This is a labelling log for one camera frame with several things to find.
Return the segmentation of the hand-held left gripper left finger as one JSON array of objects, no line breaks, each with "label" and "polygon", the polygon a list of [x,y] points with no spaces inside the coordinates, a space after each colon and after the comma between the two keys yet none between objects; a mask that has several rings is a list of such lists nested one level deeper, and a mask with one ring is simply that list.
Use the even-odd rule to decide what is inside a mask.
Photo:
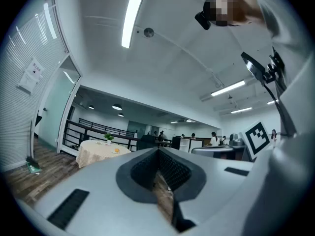
[{"label": "hand-held left gripper left finger", "polygon": [[158,167],[159,149],[151,148],[122,164],[116,172],[116,183],[131,200],[143,204],[157,204],[153,187]]}]

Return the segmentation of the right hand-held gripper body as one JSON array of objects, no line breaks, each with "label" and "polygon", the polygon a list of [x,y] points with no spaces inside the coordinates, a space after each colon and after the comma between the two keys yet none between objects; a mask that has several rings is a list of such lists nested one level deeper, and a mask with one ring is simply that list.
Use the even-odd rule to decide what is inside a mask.
[{"label": "right hand-held gripper body", "polygon": [[238,134],[231,134],[228,145],[194,148],[192,153],[218,159],[254,162],[270,145],[271,140],[264,124],[256,121]]}]

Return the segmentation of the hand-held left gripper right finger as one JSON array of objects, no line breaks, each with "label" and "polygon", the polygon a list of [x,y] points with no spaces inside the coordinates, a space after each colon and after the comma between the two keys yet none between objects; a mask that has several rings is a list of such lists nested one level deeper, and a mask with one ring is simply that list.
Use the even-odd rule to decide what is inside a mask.
[{"label": "hand-held left gripper right finger", "polygon": [[158,149],[158,170],[178,203],[195,199],[206,183],[206,173],[200,166],[165,147]]}]

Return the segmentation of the white office cabinet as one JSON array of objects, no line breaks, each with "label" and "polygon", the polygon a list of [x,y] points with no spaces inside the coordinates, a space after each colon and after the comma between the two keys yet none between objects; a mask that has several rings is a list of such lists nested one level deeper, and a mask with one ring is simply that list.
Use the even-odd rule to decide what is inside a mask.
[{"label": "white office cabinet", "polygon": [[190,153],[191,139],[182,137],[172,138],[172,148]]}]

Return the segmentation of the frosted glass partition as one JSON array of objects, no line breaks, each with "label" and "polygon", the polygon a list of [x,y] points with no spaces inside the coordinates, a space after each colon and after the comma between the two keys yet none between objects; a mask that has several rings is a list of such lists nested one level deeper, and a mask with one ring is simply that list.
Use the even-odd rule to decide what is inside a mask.
[{"label": "frosted glass partition", "polygon": [[141,137],[145,135],[146,127],[146,124],[130,120],[128,122],[127,131],[132,132],[134,138],[141,139]]}]

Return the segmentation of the black metal railing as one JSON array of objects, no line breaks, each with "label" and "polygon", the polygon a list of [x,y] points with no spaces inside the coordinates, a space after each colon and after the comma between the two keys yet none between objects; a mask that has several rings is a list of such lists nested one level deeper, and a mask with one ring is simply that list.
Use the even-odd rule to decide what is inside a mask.
[{"label": "black metal railing", "polygon": [[111,133],[111,134],[115,134],[115,135],[119,135],[119,136],[126,136],[126,137],[132,137],[134,138],[134,132],[131,131],[127,131],[127,130],[122,130],[122,129],[117,129],[117,128],[113,128],[110,126],[105,126],[102,124],[98,124],[98,123],[94,123],[82,118],[79,118],[79,122],[80,125],[89,127],[91,129],[95,129],[98,131],[102,131],[102,132],[106,132],[106,133]]}]

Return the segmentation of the wooden-topped black railing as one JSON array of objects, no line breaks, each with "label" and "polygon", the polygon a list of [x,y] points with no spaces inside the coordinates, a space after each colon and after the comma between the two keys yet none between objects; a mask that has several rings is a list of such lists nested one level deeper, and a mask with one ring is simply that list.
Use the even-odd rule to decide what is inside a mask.
[{"label": "wooden-topped black railing", "polygon": [[[106,142],[104,134],[106,134],[106,132],[91,129],[74,121],[67,120],[63,133],[63,145],[78,151],[80,144],[86,140],[98,140]],[[138,138],[119,136],[115,134],[112,135],[114,136],[112,143],[124,146],[130,151],[136,150]]]}]

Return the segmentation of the black chest-mounted device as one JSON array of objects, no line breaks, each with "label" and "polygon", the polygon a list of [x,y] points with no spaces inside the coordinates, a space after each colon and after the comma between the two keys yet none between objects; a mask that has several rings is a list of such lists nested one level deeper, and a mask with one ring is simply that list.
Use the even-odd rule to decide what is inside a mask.
[{"label": "black chest-mounted device", "polygon": [[248,71],[261,83],[261,85],[264,85],[265,68],[245,52],[241,53],[241,58],[243,59]]}]

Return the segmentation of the frosted glass door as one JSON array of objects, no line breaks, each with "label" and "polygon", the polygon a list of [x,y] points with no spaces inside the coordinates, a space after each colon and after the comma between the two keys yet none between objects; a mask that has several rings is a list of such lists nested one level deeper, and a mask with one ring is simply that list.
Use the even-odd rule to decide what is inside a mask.
[{"label": "frosted glass door", "polygon": [[67,57],[53,75],[43,97],[42,119],[36,133],[38,140],[52,151],[57,150],[63,113],[79,78],[80,74],[71,57]]}]

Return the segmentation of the person's grey shirt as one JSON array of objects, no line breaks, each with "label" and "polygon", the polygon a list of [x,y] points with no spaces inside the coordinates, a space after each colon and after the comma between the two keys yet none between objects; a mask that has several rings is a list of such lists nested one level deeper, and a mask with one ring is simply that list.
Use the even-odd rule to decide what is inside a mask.
[{"label": "person's grey shirt", "polygon": [[315,131],[315,43],[287,0],[257,2],[284,62],[276,92],[288,127],[298,134]]}]

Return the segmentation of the white window blinds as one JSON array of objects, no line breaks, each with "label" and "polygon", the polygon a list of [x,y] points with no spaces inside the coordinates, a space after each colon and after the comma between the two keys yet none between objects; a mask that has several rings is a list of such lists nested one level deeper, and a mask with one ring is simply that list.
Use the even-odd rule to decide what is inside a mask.
[{"label": "white window blinds", "polygon": [[[31,121],[34,127],[47,83],[67,55],[54,5],[45,5],[42,12],[16,29],[0,50],[0,170],[25,163]],[[30,94],[18,84],[33,57],[45,71]]]}]

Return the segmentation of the paper poster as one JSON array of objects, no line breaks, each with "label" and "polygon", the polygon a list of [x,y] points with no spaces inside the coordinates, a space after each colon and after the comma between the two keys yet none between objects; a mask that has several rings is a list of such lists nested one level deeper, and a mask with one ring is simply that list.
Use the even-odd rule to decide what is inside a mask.
[{"label": "paper poster", "polygon": [[42,73],[44,71],[45,67],[37,60],[36,57],[33,57],[25,69],[18,86],[31,94],[40,78],[42,78]]}]

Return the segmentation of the black clamp mount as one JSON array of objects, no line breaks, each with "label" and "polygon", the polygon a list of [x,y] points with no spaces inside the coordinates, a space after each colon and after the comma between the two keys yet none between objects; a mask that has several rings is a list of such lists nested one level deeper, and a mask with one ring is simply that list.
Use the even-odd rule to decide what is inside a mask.
[{"label": "black clamp mount", "polygon": [[277,82],[285,85],[284,62],[274,47],[272,47],[272,50],[273,54],[269,56],[271,63],[267,64],[267,70],[263,73],[263,81],[267,84]]}]

